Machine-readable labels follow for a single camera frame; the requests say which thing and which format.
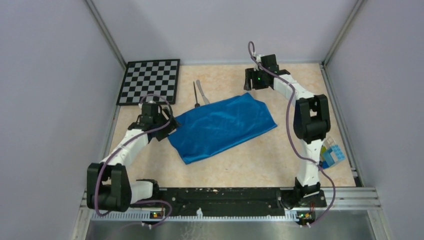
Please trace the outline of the blue cloth napkin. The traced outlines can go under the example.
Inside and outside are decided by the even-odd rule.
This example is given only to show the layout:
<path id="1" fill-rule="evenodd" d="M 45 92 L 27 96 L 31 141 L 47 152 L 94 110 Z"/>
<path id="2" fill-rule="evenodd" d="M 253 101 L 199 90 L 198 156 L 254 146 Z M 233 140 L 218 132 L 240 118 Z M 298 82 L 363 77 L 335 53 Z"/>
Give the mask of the blue cloth napkin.
<path id="1" fill-rule="evenodd" d="M 267 105 L 248 92 L 191 109 L 170 144 L 188 165 L 215 156 L 277 127 Z"/>

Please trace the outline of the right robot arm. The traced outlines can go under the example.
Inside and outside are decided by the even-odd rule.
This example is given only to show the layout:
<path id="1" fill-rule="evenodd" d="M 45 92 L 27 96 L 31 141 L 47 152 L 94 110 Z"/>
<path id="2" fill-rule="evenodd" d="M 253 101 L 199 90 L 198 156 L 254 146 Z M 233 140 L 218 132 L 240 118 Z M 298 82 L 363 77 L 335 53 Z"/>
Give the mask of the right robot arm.
<path id="1" fill-rule="evenodd" d="M 282 94 L 294 107 L 293 126 L 286 126 L 287 135 L 294 131 L 302 146 L 295 151 L 300 158 L 300 169 L 295 177 L 293 200 L 307 206 L 321 190 L 320 154 L 327 133 L 331 129 L 329 101 L 324 94 L 314 94 L 298 83 L 285 69 L 280 69 L 274 54 L 251 56 L 255 66 L 245 70 L 244 90 L 271 88 Z"/>

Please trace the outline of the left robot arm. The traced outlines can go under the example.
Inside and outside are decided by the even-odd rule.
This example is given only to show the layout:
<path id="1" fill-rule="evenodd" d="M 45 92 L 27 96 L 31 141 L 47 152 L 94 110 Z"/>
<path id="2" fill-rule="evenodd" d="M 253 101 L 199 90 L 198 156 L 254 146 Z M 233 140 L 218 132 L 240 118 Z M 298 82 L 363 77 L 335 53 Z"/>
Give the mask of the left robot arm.
<path id="1" fill-rule="evenodd" d="M 127 168 L 153 138 L 161 141 L 180 127 L 170 105 L 153 101 L 139 105 L 140 114 L 131 123 L 120 143 L 99 163 L 91 163 L 86 174 L 86 204 L 100 216 L 125 212 L 142 200 L 154 207 L 160 202 L 157 182 L 151 179 L 131 183 Z"/>

